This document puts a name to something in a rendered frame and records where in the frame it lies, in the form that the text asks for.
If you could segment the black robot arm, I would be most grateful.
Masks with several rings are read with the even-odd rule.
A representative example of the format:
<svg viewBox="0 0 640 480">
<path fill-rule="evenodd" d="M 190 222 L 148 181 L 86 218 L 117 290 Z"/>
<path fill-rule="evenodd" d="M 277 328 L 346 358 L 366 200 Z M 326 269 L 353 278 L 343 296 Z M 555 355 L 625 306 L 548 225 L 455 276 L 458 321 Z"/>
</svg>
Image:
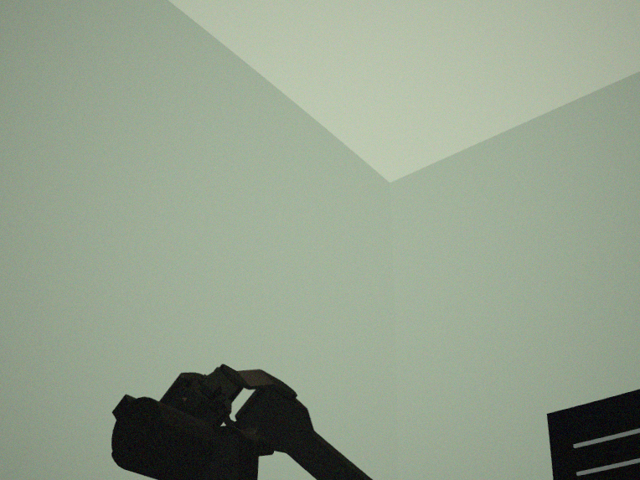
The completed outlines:
<svg viewBox="0 0 640 480">
<path fill-rule="evenodd" d="M 232 421 L 243 388 L 255 391 Z M 125 394 L 112 413 L 113 461 L 156 480 L 257 480 L 258 458 L 274 451 L 316 480 L 373 480 L 313 430 L 292 388 L 261 369 L 180 373 L 160 401 Z"/>
</svg>

